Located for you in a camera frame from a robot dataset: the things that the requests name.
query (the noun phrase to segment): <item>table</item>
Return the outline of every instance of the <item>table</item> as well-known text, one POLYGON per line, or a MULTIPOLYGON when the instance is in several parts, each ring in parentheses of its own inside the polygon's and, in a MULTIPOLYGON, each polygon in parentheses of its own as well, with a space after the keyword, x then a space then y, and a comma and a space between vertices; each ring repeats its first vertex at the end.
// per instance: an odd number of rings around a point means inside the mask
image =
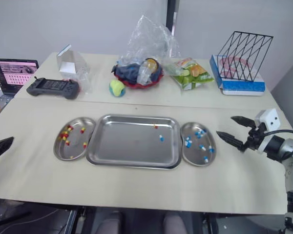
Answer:
MULTIPOLYGON (((204 107, 204 108, 233 108, 233 109, 270 109, 278 108, 271 93, 266 91, 261 97, 249 96, 226 96, 221 94, 216 82, 203 85, 200 88, 181 91, 181 88, 170 77, 164 76, 161 82, 147 90, 126 89, 123 97, 113 97, 108 91, 109 82, 115 79, 110 72, 116 64, 119 56, 116 55, 96 55, 82 54, 89 64, 91 71, 92 93, 81 94, 77 97, 79 101, 97 101, 108 103, 159 105, 159 106, 182 106, 182 107, 204 107)), ((197 59, 211 75, 209 61, 207 59, 197 59)), ((52 53, 40 66, 35 74, 38 78, 62 79, 58 71, 56 53, 52 53)), ((24 87, 17 93, 17 98, 33 99, 58 99, 63 97, 38 96, 34 97, 26 92, 26 88, 34 81, 31 78, 24 87)))
MULTIPOLYGON (((96 71, 93 92, 77 100, 30 96, 27 83, 0 114, 0 139, 14 136, 0 156, 0 198, 68 205, 165 209, 239 214, 284 214, 287 196, 284 168, 252 150, 241 154, 222 141, 216 130, 246 140, 248 130, 231 116, 254 118, 261 109, 277 108, 281 128, 291 128, 271 94, 262 97, 222 95, 211 83, 181 92, 169 77, 149 90, 126 90, 116 98, 108 92, 109 72, 117 56, 83 54, 96 71), (105 114, 172 117, 179 124, 206 125, 217 146, 215 161, 206 168, 182 160, 172 170, 92 165, 81 158, 60 161, 53 144, 63 124, 80 116, 97 121, 105 114)), ((207 60, 198 62, 210 72, 207 60)), ((36 72, 62 79, 55 53, 36 72)))

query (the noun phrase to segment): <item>game controller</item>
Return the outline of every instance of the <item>game controller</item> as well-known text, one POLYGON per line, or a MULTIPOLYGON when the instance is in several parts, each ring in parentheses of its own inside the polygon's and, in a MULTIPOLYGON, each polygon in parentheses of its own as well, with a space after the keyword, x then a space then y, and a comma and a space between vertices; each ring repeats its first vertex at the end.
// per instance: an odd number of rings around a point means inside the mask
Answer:
POLYGON ((54 80, 46 78, 37 78, 26 89, 33 96, 39 94, 61 95, 66 99, 75 99, 79 92, 79 85, 73 80, 54 80))

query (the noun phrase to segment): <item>green snack package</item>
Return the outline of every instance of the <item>green snack package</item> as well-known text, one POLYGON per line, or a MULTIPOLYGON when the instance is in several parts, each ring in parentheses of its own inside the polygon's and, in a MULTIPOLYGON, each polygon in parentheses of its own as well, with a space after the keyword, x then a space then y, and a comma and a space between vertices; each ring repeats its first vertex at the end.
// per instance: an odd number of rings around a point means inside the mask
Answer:
POLYGON ((180 76, 172 76, 182 87, 183 90, 191 90, 202 83, 211 82, 214 80, 210 74, 201 67, 192 58, 186 58, 176 63, 182 71, 180 76))

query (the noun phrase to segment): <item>wire rack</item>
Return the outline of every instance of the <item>wire rack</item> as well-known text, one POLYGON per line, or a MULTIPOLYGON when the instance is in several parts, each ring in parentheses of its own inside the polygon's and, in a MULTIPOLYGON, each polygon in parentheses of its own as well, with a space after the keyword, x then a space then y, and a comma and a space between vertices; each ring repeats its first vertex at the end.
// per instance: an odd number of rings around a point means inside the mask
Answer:
POLYGON ((217 55, 222 78, 254 81, 273 37, 234 31, 217 55))

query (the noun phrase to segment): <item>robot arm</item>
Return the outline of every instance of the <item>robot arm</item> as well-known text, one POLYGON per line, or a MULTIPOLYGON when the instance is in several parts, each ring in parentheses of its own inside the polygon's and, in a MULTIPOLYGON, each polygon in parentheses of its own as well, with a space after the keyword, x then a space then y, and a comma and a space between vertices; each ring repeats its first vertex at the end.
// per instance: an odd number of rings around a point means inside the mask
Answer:
POLYGON ((293 130, 279 130, 280 120, 275 109, 261 111, 255 120, 242 116, 231 117, 235 122, 245 127, 251 127, 245 143, 233 135, 224 132, 217 134, 228 144, 241 152, 247 148, 265 152, 267 157, 282 163, 285 167, 285 187, 288 195, 288 212, 285 214, 286 229, 282 233, 293 233, 293 139, 283 139, 275 136, 278 132, 291 132, 293 130))

